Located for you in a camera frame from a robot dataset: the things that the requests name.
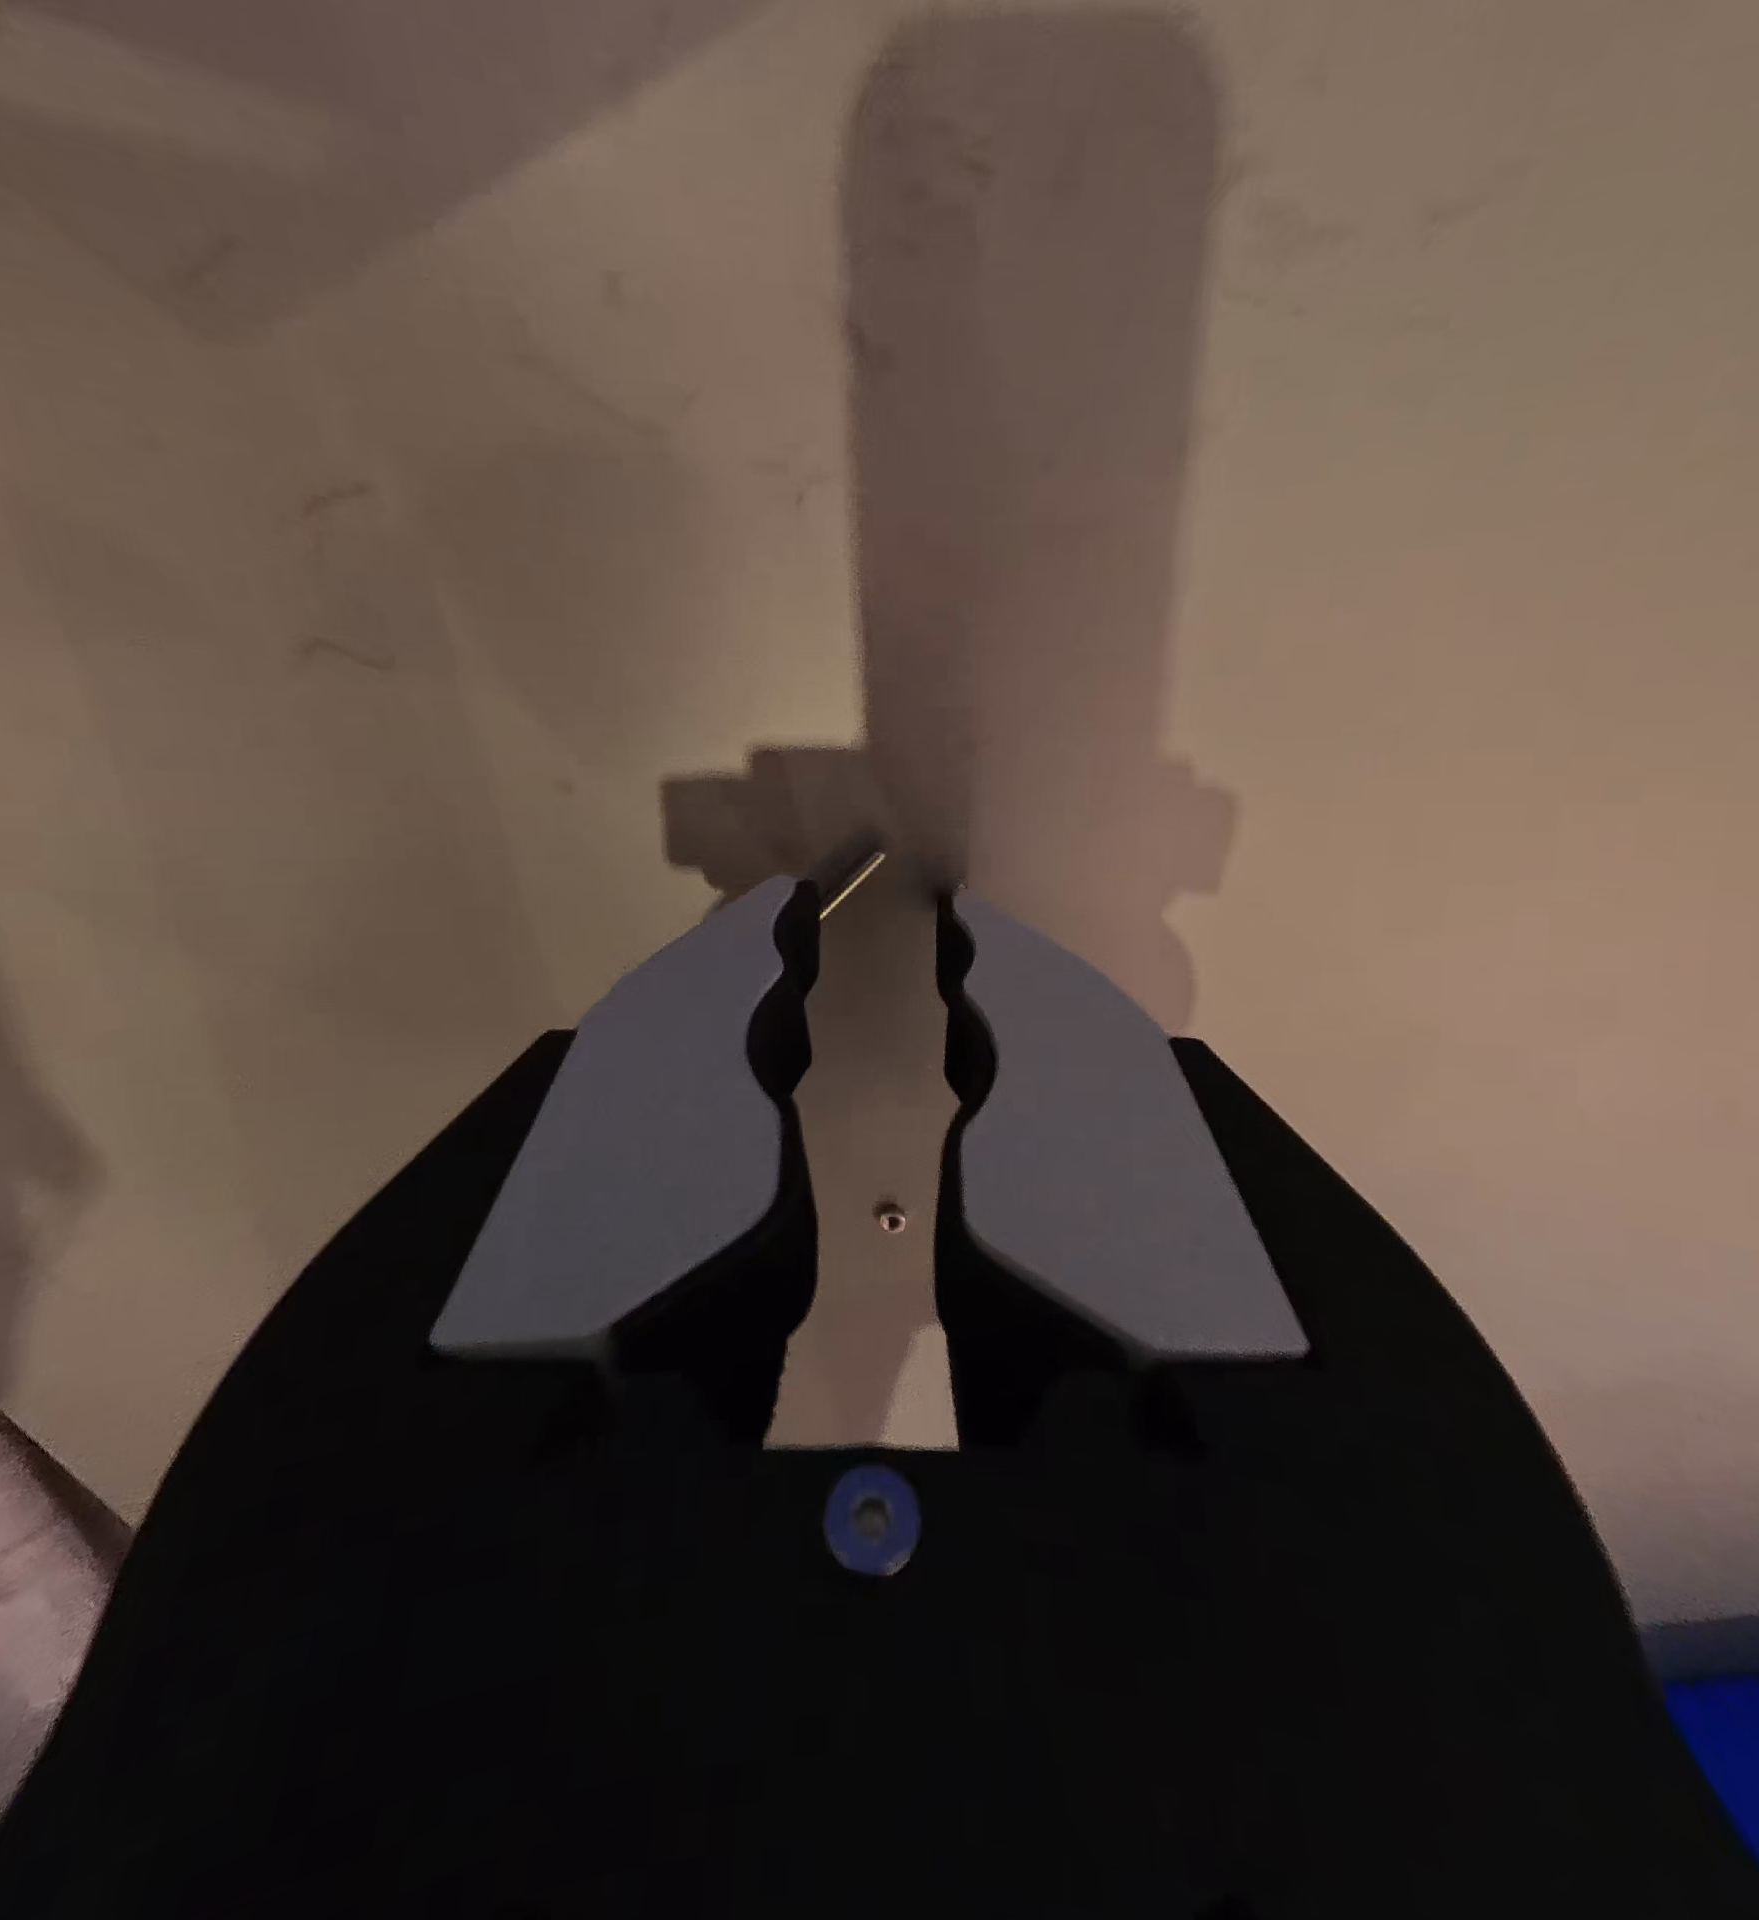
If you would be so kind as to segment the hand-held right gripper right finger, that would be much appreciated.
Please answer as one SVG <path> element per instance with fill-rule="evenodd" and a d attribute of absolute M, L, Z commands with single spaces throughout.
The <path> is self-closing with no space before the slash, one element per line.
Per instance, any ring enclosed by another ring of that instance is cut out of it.
<path fill-rule="evenodd" d="M 981 895 L 937 903 L 937 1325 L 960 1428 L 1071 1377 L 1294 1368 L 1310 1335 L 1171 1032 Z"/>

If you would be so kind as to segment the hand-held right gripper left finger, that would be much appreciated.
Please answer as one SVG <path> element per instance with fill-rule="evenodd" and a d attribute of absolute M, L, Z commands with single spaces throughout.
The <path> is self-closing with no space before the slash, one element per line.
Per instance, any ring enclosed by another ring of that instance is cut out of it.
<path fill-rule="evenodd" d="M 576 1022 L 438 1308 L 449 1362 L 682 1377 L 771 1415 L 818 1298 L 795 1116 L 823 895 L 775 876 L 622 974 Z"/>

